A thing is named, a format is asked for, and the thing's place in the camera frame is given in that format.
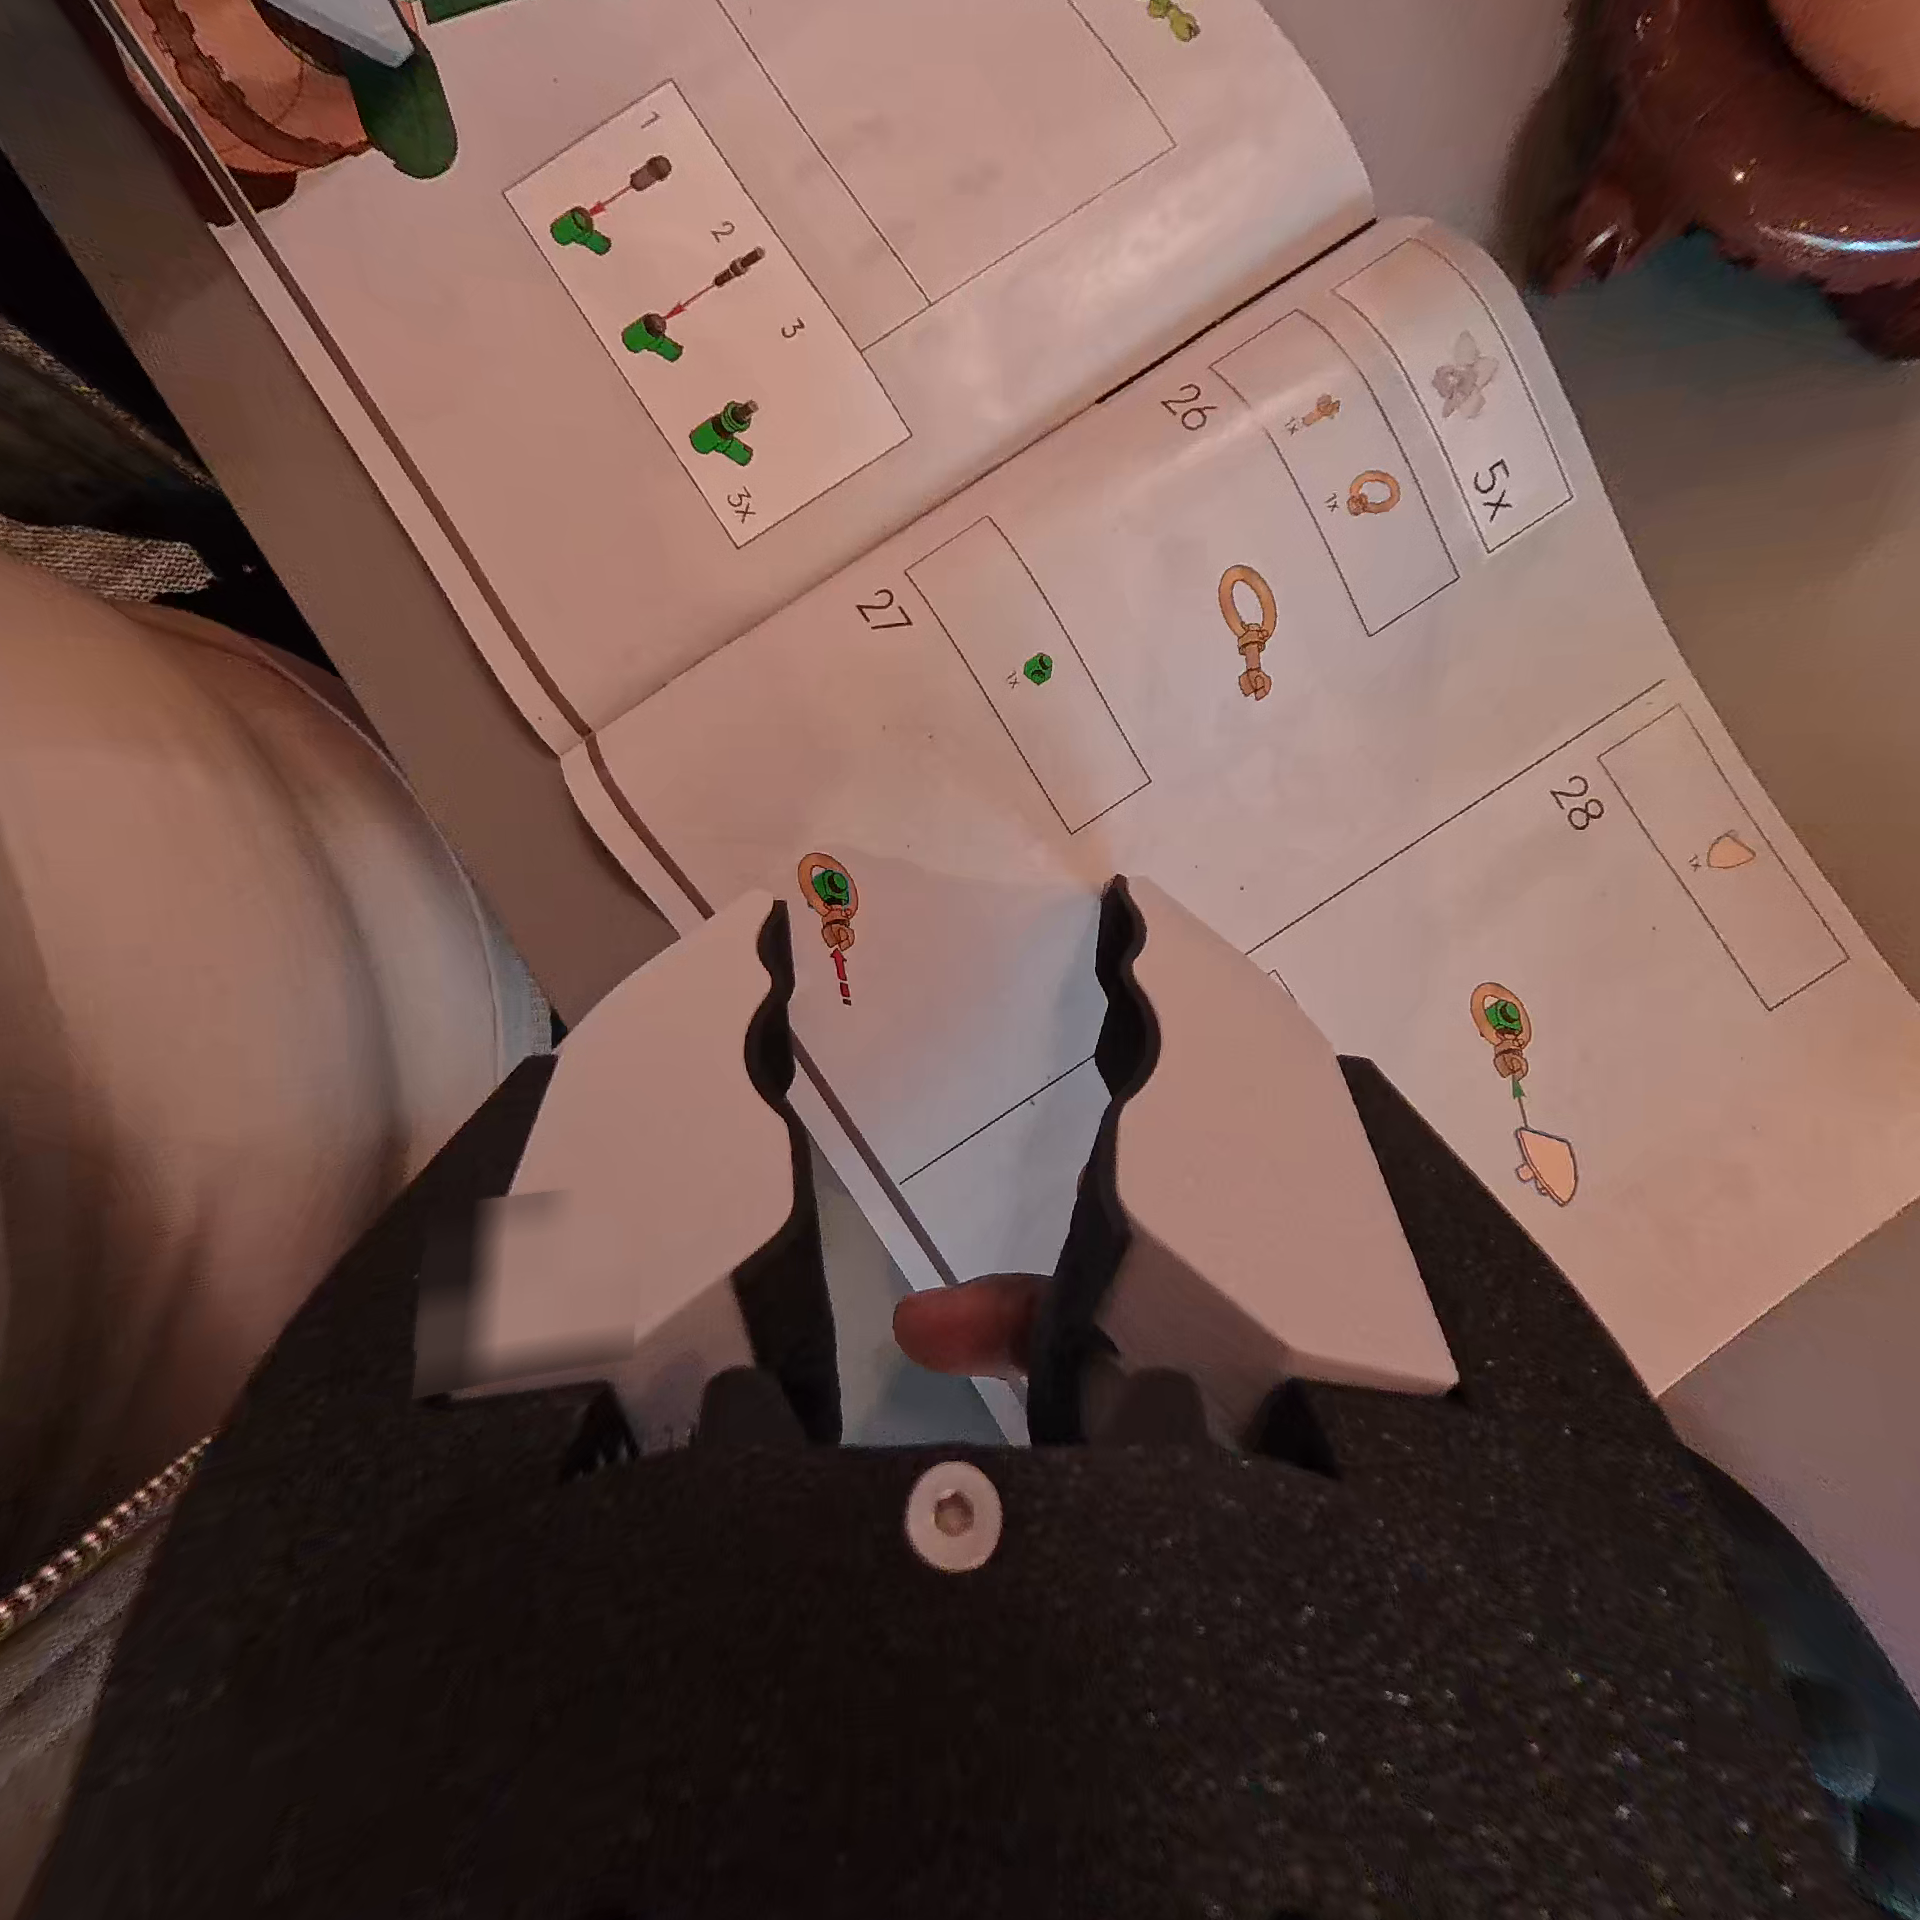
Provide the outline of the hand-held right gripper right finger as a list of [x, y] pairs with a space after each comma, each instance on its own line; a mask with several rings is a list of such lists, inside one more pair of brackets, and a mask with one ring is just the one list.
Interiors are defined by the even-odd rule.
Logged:
[[1349, 1075], [1284, 989], [1141, 874], [1099, 897], [1106, 1089], [1027, 1367], [1042, 1446], [1145, 1385], [1260, 1449], [1304, 1385], [1442, 1398], [1458, 1367]]

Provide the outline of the person's right hand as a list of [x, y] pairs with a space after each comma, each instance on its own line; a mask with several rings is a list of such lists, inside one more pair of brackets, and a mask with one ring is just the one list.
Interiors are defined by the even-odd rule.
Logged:
[[1050, 1281], [987, 1275], [912, 1290], [893, 1309], [900, 1354], [938, 1375], [1022, 1377]]

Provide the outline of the grey fabric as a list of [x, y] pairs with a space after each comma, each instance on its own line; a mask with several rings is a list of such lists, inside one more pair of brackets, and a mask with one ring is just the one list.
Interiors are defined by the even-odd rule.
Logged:
[[196, 458], [3, 320], [4, 557], [108, 601], [200, 593], [216, 499]]

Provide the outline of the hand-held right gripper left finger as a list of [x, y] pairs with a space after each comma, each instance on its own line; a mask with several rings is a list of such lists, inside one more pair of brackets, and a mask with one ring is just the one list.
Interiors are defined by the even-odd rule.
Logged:
[[793, 1110], [786, 905], [741, 896], [603, 995], [550, 1057], [508, 1191], [420, 1275], [420, 1400], [603, 1383], [642, 1451], [707, 1387], [768, 1373], [801, 1432], [844, 1400], [809, 1139]]

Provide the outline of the brick-built potted plant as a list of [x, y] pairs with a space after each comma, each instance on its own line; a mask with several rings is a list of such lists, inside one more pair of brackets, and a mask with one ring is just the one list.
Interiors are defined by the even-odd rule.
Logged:
[[1917, 353], [1917, 5], [1579, 1], [1506, 163], [1505, 242], [1563, 294], [1704, 233]]

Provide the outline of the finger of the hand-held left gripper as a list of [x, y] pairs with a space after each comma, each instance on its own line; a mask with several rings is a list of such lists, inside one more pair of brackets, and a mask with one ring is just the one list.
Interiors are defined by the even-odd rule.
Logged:
[[404, 1], [254, 1], [268, 29], [315, 69], [376, 63], [400, 69], [420, 47], [414, 5]]

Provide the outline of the instruction booklet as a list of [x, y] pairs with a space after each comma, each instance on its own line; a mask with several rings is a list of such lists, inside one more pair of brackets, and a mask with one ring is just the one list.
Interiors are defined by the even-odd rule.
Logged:
[[1915, 1201], [1915, 995], [1669, 634], [1513, 283], [1262, 5], [99, 5], [676, 930], [795, 919], [920, 1283], [1051, 1263], [1154, 879], [1677, 1383]]

